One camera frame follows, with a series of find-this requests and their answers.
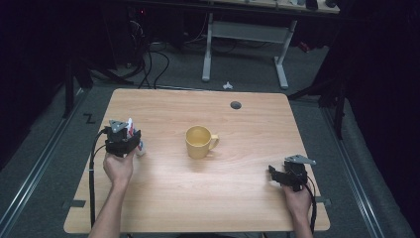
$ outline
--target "mug handle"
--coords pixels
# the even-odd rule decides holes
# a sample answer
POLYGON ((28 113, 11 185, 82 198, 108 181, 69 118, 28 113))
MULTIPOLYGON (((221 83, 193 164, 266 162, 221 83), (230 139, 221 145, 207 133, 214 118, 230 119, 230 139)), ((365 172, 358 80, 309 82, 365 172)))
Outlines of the mug handle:
POLYGON ((219 136, 218 135, 211 135, 211 140, 213 141, 213 143, 210 144, 209 150, 217 147, 217 145, 219 144, 219 136))

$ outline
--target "forearm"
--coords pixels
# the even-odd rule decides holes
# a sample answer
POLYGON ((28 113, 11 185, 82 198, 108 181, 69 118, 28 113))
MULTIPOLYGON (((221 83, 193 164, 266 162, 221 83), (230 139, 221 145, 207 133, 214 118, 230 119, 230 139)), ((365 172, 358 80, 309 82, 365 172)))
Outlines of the forearm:
POLYGON ((89 237, 116 238, 120 236, 121 212, 125 192, 125 186, 112 186, 89 237))
POLYGON ((307 217, 293 217, 293 229, 296 238, 312 238, 311 228, 307 217))

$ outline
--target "desk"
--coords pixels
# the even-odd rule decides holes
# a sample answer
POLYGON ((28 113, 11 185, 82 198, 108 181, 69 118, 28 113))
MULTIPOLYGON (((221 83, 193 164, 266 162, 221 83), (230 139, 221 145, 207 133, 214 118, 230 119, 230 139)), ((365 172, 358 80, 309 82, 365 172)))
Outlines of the desk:
MULTIPOLYGON (((309 11, 306 7, 293 5, 288 0, 272 1, 272 0, 254 0, 254 1, 244 1, 244 0, 212 0, 210 1, 217 3, 232 3, 232 4, 241 4, 249 7, 266 7, 271 9, 287 9, 295 11, 309 11)), ((336 6, 334 8, 329 8, 325 4, 325 1, 318 0, 318 10, 312 11, 317 13, 333 13, 338 14, 340 9, 336 6)), ((291 38, 293 37, 294 29, 296 27, 297 21, 290 21, 290 26, 288 28, 280 27, 269 27, 261 25, 251 25, 251 24, 241 24, 241 23, 231 23, 225 21, 213 21, 213 14, 209 15, 208 27, 207 27, 207 46, 206 53, 204 56, 203 64, 203 74, 202 80, 210 80, 210 68, 211 68, 211 43, 213 37, 219 38, 231 38, 247 41, 259 41, 259 42, 268 42, 281 44, 281 50, 278 54, 278 57, 274 58, 274 65, 277 71, 278 81, 282 89, 288 88, 288 83, 286 75, 284 73, 283 61, 286 55, 288 46, 290 44, 291 38)))
MULTIPOLYGON (((291 231, 284 194, 266 171, 283 159, 306 156, 287 97, 278 93, 117 89, 102 121, 133 118, 146 153, 134 159, 122 232, 291 231), (241 109, 231 108, 238 101, 241 109), (184 134, 193 125, 218 134, 220 143, 202 160, 187 156, 184 134)), ((105 136, 99 138, 98 146, 105 136)), ((96 156, 96 212, 110 188, 96 156)), ((88 163, 64 224, 68 233, 90 231, 88 163)), ((309 166, 309 176, 314 180, 309 166)), ((318 205, 316 230, 330 221, 318 205)))

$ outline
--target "small round object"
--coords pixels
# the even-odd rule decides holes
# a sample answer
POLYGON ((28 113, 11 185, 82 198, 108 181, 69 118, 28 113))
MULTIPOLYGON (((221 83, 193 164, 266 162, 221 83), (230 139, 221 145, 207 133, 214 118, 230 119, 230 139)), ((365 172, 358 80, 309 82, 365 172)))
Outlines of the small round object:
POLYGON ((242 107, 242 104, 239 101, 233 101, 231 102, 231 107, 235 110, 238 110, 242 107))

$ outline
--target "dark background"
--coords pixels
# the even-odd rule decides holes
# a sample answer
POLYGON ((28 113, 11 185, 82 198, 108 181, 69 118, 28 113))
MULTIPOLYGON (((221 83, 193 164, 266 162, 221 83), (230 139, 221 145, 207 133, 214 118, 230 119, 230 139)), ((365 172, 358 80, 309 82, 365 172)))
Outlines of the dark background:
MULTIPOLYGON (((51 103, 64 82, 69 59, 81 55, 107 68, 125 60, 121 59, 124 50, 116 43, 126 40, 115 40, 129 31, 118 27, 122 26, 118 25, 121 14, 113 15, 95 4, 82 8, 77 4, 0 3, 0 115, 4 123, 0 168, 51 103)), ((420 148, 420 2, 357 0, 341 1, 339 6, 342 16, 368 21, 344 25, 337 36, 320 30, 325 25, 303 21, 293 43, 332 47, 314 83, 328 78, 344 81, 375 163, 419 236, 414 216, 420 212, 416 199, 420 197, 416 167, 420 148)), ((160 19, 148 26, 150 34, 178 47, 184 40, 182 31, 197 31, 202 25, 200 21, 197 26, 191 24, 191 19, 199 18, 197 14, 181 11, 160 10, 149 17, 160 19)), ((328 28, 337 25, 330 23, 328 28)))

